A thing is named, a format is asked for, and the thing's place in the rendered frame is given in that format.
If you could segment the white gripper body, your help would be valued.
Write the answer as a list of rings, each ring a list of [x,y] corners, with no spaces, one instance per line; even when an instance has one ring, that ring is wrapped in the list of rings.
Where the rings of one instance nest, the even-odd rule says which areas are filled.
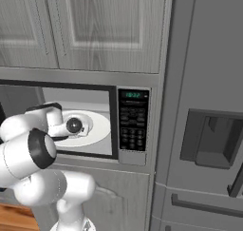
[[[85,118],[83,119],[83,128],[82,128],[82,134],[84,136],[87,136],[89,134],[89,132],[92,130],[93,128],[93,121],[91,118]]]

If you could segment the white microwave turntable plate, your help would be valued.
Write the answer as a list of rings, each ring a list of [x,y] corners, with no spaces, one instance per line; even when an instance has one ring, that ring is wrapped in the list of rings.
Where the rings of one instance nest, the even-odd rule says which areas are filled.
[[[82,134],[82,131],[77,135],[69,136],[67,139],[56,142],[58,147],[78,147],[90,144],[95,144],[104,139],[111,130],[110,121],[100,113],[95,113],[86,110],[66,110],[63,112],[64,120],[77,118],[82,121],[85,118],[91,118],[93,128],[87,136]]]

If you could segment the black and silver microwave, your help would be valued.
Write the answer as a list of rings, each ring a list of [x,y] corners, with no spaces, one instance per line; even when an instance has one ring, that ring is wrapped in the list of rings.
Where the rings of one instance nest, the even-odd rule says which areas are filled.
[[[95,144],[58,147],[56,142],[82,131],[82,121],[70,118],[64,124],[73,133],[55,141],[56,161],[67,164],[71,159],[102,159],[121,164],[146,164],[149,106],[148,87],[116,87],[71,83],[48,83],[0,80],[0,86],[40,87],[45,103],[58,103],[66,110],[100,113],[110,121],[110,133]]]

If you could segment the grey microwave door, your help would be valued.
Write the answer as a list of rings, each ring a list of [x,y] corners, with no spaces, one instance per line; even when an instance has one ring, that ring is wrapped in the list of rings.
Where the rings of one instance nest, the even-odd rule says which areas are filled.
[[[0,86],[0,124],[8,117],[22,114],[32,106],[45,102],[40,87]]]

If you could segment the arched grey wood cupboard door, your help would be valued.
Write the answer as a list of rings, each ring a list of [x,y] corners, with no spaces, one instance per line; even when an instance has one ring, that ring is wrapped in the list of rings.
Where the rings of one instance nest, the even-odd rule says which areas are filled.
[[[97,231],[145,231],[150,174],[142,167],[110,169],[101,166],[55,164],[51,169],[90,174],[97,183],[84,213]]]

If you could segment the wide grey wood cupboard door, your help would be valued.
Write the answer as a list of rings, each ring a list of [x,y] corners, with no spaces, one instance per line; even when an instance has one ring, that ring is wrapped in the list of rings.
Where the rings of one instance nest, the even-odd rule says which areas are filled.
[[[165,0],[47,0],[62,69],[157,73]]]

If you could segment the narrow grey wood cupboard door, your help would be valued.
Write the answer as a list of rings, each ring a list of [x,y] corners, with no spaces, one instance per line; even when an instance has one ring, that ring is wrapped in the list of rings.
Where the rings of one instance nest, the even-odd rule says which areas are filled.
[[[0,67],[58,67],[47,0],[0,0]]]

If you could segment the grey fridge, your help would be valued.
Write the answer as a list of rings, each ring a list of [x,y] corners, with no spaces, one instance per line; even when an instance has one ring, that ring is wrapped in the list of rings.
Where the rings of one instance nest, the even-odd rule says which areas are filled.
[[[243,211],[243,0],[173,0],[149,231],[243,231],[243,218],[180,200]]]

